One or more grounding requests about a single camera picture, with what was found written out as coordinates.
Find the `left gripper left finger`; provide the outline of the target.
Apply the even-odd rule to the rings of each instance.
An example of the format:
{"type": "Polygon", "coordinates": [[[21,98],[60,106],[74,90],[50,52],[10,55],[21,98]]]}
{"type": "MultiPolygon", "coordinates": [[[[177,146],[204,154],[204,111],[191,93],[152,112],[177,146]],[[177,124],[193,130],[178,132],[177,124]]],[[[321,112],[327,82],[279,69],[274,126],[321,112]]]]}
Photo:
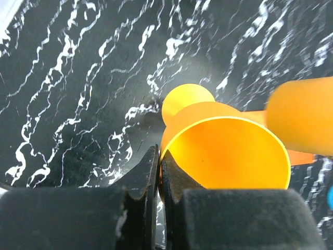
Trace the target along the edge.
{"type": "Polygon", "coordinates": [[[1,196],[1,249],[154,249],[159,150],[108,187],[15,188],[1,196]]]}

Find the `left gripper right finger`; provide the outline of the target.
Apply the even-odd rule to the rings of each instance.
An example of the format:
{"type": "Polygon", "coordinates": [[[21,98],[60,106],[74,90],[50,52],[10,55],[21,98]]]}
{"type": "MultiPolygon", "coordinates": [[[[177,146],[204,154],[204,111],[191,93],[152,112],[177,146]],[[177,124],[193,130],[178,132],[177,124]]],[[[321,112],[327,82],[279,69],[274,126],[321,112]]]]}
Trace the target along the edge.
{"type": "Polygon", "coordinates": [[[167,249],[324,249],[315,220],[292,189],[205,189],[161,161],[167,249]]]}

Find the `yellow wine glass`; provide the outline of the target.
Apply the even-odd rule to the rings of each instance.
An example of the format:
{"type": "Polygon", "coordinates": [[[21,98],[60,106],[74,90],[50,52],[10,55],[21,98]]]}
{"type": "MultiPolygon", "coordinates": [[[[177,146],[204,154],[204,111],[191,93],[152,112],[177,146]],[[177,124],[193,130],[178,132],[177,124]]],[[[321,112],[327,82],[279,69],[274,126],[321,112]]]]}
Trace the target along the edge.
{"type": "Polygon", "coordinates": [[[203,86],[183,84],[162,104],[161,158],[208,189],[286,189],[291,164],[281,140],[264,125],[219,103],[203,86]]]}
{"type": "Polygon", "coordinates": [[[273,91],[263,110],[244,114],[288,150],[332,156],[332,77],[288,81],[273,91]]]}

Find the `blue wine glass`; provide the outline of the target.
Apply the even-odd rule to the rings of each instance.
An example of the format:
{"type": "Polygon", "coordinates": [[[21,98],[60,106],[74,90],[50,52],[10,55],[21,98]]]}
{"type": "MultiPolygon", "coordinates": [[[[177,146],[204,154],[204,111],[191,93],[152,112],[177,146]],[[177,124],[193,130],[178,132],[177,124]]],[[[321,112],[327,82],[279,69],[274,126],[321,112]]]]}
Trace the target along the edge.
{"type": "Polygon", "coordinates": [[[333,186],[330,187],[327,193],[327,204],[330,210],[333,210],[333,186]]]}

